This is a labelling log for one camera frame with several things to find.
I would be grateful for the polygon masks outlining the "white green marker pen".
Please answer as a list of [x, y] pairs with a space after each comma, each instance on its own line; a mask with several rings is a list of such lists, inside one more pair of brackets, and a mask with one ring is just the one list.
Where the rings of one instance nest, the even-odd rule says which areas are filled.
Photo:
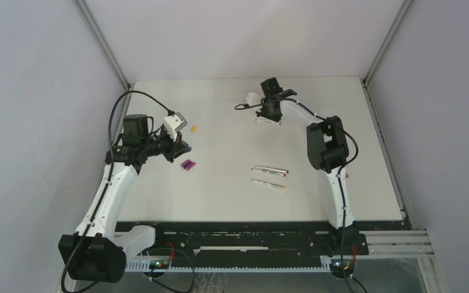
[[267, 120], [267, 119], [255, 119], [256, 122], [258, 123], [267, 123], [267, 124], [273, 124], [273, 125], [281, 125], [280, 121], [272, 121], [272, 120]]

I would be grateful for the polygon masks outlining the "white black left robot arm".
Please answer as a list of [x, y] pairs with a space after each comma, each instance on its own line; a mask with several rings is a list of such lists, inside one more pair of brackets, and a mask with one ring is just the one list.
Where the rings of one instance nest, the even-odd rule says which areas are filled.
[[126, 264], [144, 250], [157, 255], [167, 245], [155, 228], [138, 225], [115, 237], [126, 196], [148, 158], [164, 156], [168, 162], [191, 150], [182, 139], [187, 125], [179, 112], [171, 112], [157, 133], [150, 132], [149, 117], [127, 115], [123, 132], [107, 152], [104, 176], [83, 220], [73, 234], [64, 234], [58, 248], [65, 267], [63, 277], [94, 283], [117, 283]]

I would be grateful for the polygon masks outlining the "white yellow marker pen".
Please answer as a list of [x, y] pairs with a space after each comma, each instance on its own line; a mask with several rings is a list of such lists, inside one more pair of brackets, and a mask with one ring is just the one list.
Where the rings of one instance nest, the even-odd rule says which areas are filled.
[[265, 185], [265, 186], [269, 186], [269, 187], [273, 187], [273, 188], [277, 188], [277, 189], [281, 189], [281, 190], [286, 190], [287, 189], [286, 186], [275, 184], [275, 183], [270, 183], [270, 182], [267, 182], [267, 181], [262, 181], [262, 180], [258, 180], [258, 179], [251, 179], [251, 181], [254, 182], [254, 183], [257, 183], [257, 184], [261, 184], [261, 185]]

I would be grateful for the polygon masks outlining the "white red marker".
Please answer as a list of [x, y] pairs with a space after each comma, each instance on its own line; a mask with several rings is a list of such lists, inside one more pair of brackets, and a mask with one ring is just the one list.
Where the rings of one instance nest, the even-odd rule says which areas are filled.
[[251, 168], [251, 171], [254, 171], [254, 172], [260, 172], [260, 173], [264, 173], [264, 174], [268, 174], [268, 175], [274, 175], [274, 176], [282, 176], [282, 177], [285, 177], [287, 175], [287, 173], [283, 173], [283, 172], [277, 172], [277, 171], [273, 171], [273, 170], [265, 170], [265, 169], [260, 169], [260, 168]]

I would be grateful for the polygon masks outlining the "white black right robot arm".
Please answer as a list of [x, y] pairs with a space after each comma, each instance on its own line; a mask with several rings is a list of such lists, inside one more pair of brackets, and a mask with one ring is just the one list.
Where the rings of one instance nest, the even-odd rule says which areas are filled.
[[310, 165], [320, 172], [327, 191], [329, 223], [339, 230], [329, 236], [329, 248], [337, 254], [346, 253], [353, 244], [351, 235], [343, 228], [351, 226], [355, 217], [350, 208], [346, 184], [346, 167], [356, 157], [349, 159], [348, 140], [356, 141], [344, 130], [338, 116], [322, 117], [293, 98], [297, 93], [284, 90], [276, 78], [260, 84], [263, 91], [258, 117], [280, 122], [292, 118], [305, 129], [307, 158]]

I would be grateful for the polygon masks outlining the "blue pen cap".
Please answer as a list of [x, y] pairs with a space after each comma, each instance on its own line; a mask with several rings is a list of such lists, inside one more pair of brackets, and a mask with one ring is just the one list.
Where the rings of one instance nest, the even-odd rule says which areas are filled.
[[192, 163], [191, 161], [190, 161], [190, 162], [188, 162], [186, 165], [184, 165], [184, 167], [183, 167], [183, 168], [184, 168], [184, 169], [187, 169], [187, 168], [188, 168], [188, 167], [191, 165], [191, 163]]

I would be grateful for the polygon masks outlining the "magenta pen cap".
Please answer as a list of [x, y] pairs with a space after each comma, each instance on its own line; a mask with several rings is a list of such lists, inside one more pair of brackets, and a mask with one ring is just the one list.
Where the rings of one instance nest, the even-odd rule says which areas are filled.
[[183, 168], [183, 167], [184, 167], [184, 165], [186, 165], [188, 162], [190, 162], [190, 160], [189, 160], [189, 159], [188, 159], [188, 160], [186, 160], [186, 161], [184, 161], [184, 162], [181, 164], [182, 168]]
[[192, 167], [194, 167], [196, 165], [195, 162], [191, 162], [187, 167], [186, 167], [186, 170], [190, 170]]

